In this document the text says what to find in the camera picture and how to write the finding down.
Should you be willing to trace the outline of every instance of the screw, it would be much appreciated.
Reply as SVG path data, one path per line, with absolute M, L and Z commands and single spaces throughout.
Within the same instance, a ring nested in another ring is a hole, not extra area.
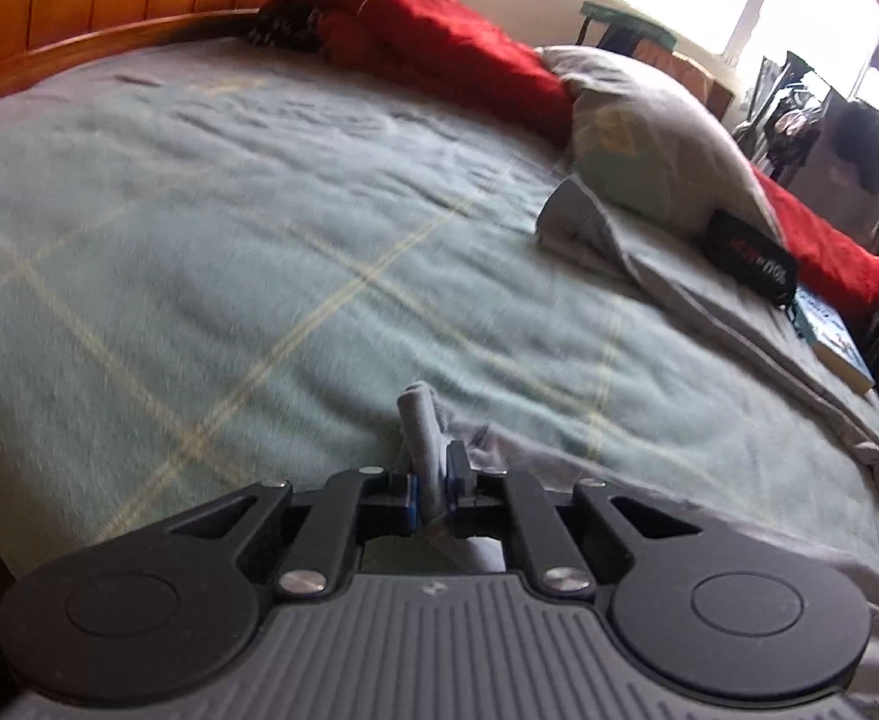
M 580 592 L 589 584 L 589 574 L 579 568 L 558 565 L 543 572 L 543 584 L 553 592 Z
M 297 568 L 279 577 L 279 587 L 293 595 L 313 595 L 326 589 L 326 581 L 325 574 Z

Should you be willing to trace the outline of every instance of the grey blanket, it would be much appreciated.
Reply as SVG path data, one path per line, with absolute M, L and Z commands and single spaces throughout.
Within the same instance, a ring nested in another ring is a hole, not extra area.
M 505 426 L 879 570 L 879 479 L 615 258 L 534 242 L 543 143 L 232 42 L 110 60 L 0 129 L 0 554 L 388 464 L 431 382 Z

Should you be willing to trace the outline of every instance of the book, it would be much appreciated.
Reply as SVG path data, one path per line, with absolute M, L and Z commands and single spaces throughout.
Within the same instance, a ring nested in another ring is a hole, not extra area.
M 800 284 L 790 316 L 796 332 L 812 346 L 820 362 L 849 384 L 852 391 L 865 395 L 875 386 L 845 322 L 829 303 Z

